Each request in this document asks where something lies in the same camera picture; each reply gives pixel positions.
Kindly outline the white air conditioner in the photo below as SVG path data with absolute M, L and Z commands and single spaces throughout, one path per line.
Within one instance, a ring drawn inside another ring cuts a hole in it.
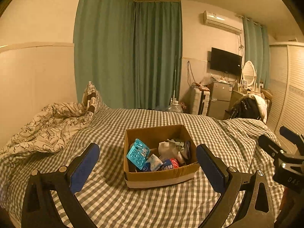
M 242 22 L 216 13 L 204 11 L 203 23 L 217 29 L 235 33 L 236 35 L 240 35 L 243 32 Z

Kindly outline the blue pill blister pack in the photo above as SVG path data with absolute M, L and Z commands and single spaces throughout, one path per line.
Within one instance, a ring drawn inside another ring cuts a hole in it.
M 145 165 L 150 149 L 139 139 L 135 139 L 135 142 L 130 147 L 126 158 L 135 165 L 138 169 L 142 170 Z

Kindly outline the white louvred wardrobe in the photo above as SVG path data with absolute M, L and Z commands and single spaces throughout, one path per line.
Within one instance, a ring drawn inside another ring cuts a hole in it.
M 267 126 L 277 135 L 284 150 L 297 147 L 279 133 L 281 126 L 303 134 L 303 43 L 277 42 L 270 45 L 268 89 L 272 107 Z

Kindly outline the white suitcase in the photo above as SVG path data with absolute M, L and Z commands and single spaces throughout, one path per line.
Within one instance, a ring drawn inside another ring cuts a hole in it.
M 190 114 L 206 116 L 209 98 L 210 90 L 207 87 L 192 87 L 190 95 Z

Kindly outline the small grey fridge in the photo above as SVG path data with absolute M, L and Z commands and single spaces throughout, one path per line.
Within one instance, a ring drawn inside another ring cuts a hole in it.
M 227 83 L 212 82 L 208 87 L 210 98 L 207 116 L 223 120 L 230 104 L 232 86 Z

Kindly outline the green curtain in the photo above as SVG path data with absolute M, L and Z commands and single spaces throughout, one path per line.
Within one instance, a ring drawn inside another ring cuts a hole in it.
M 79 0 L 73 42 L 78 98 L 90 82 L 111 108 L 165 108 L 178 95 L 180 1 Z

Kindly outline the blue tissue pack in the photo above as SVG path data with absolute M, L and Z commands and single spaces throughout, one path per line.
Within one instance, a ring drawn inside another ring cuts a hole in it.
M 163 165 L 162 160 L 158 158 L 155 154 L 152 154 L 144 163 L 143 172 L 157 171 Z

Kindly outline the green curtain right window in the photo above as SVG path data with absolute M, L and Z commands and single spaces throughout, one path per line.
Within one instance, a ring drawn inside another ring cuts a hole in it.
M 268 31 L 265 25 L 243 17 L 245 36 L 245 61 L 251 61 L 257 71 L 256 82 L 263 83 L 265 89 L 269 85 L 270 51 Z

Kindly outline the clear plastic jar blue label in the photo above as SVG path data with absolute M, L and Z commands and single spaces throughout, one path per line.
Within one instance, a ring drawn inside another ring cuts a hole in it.
M 183 158 L 166 158 L 160 156 L 160 160 L 163 162 L 163 165 L 159 168 L 160 171 L 177 169 L 185 165 Z

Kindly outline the white knit glove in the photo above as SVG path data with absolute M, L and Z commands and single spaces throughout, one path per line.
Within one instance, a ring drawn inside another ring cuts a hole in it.
M 183 157 L 180 151 L 172 142 L 160 142 L 158 146 L 160 158 L 174 158 L 178 162 L 183 162 Z

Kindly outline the tape roll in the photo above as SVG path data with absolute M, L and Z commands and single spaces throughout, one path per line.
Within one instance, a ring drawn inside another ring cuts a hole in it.
M 180 152 L 186 160 L 189 160 L 191 158 L 191 149 L 190 149 L 191 143 L 190 141 L 185 141 Z

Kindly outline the white oval mirror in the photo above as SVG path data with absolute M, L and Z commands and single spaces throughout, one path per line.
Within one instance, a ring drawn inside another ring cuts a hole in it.
M 244 63 L 242 68 L 241 83 L 247 87 L 253 87 L 257 78 L 257 71 L 251 61 Z

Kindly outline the large clear water bottle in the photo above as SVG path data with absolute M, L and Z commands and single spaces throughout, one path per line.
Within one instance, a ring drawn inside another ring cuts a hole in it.
M 178 100 L 173 100 L 171 104 L 167 107 L 168 112 L 175 112 L 175 113 L 183 113 L 183 109 L 179 104 Z

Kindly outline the chair with dark clothes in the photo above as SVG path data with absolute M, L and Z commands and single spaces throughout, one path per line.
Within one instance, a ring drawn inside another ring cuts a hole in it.
M 248 118 L 260 120 L 263 123 L 268 119 L 268 103 L 258 95 L 248 94 L 237 100 L 228 110 L 229 119 Z

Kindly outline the floral patterned quilt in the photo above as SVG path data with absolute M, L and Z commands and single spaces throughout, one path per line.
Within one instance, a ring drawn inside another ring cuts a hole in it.
M 92 121 L 95 104 L 59 103 L 43 108 L 1 149 L 1 158 L 26 157 L 35 152 L 62 151 Z

